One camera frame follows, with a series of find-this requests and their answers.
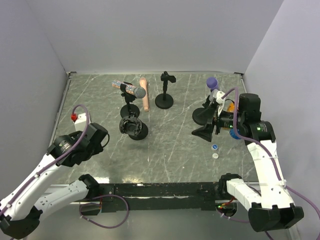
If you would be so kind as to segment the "blue label water bottle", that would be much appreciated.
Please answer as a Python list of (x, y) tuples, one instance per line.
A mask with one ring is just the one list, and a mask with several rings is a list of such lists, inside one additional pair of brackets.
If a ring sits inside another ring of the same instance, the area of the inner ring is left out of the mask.
[(236, 133), (235, 133), (235, 131), (234, 131), (233, 128), (231, 128), (231, 129), (229, 130), (229, 134), (230, 134), (230, 136), (231, 136), (233, 139), (235, 139), (235, 140), (240, 140), (240, 139), (241, 139), (240, 137), (238, 137), (238, 136), (236, 135)]

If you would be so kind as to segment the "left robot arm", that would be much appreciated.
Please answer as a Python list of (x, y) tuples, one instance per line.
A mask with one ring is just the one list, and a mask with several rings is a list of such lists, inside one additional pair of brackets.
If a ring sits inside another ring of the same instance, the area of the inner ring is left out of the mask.
[(98, 123), (90, 123), (86, 131), (75, 131), (57, 137), (38, 166), (10, 195), (0, 201), (0, 229), (20, 240), (32, 233), (40, 221), (71, 202), (95, 200), (99, 183), (83, 174), (67, 187), (47, 196), (45, 191), (60, 175), (101, 153), (108, 131)]

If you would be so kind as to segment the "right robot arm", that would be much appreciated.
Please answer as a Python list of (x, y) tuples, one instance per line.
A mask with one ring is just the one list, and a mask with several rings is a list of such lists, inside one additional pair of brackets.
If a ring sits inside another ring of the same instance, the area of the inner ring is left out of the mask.
[(224, 110), (224, 93), (212, 93), (204, 104), (210, 113), (206, 123), (192, 135), (208, 142), (222, 128), (235, 131), (254, 162), (260, 193), (250, 188), (238, 174), (226, 173), (218, 182), (217, 191), (223, 199), (235, 198), (248, 211), (251, 227), (256, 232), (289, 229), (303, 219), (304, 211), (296, 206), (286, 189), (280, 170), (277, 143), (270, 122), (261, 119), (261, 99), (253, 93), (242, 93), (233, 112)]

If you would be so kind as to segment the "orange juice bottle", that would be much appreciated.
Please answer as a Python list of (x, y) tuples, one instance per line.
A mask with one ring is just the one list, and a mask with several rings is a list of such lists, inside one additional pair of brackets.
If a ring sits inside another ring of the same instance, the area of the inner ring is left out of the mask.
[(235, 110), (235, 103), (234, 103), (233, 101), (231, 101), (231, 102), (228, 104), (226, 111), (227, 111), (228, 113), (233, 113), (234, 110)]

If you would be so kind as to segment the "white water bottle cap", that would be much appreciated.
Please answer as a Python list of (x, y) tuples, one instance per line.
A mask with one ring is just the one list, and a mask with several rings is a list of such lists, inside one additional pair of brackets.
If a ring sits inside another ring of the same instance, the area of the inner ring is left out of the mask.
[(213, 158), (213, 159), (218, 159), (218, 158), (219, 158), (219, 155), (218, 155), (217, 153), (213, 153), (213, 154), (212, 154), (212, 158)]

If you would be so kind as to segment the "orange bottle cap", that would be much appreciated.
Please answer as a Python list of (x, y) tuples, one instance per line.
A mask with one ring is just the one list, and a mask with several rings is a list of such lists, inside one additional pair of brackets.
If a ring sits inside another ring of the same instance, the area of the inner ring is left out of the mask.
[(213, 145), (211, 146), (211, 149), (212, 149), (212, 150), (217, 150), (217, 149), (218, 149), (218, 146), (217, 146), (216, 144), (213, 144)]

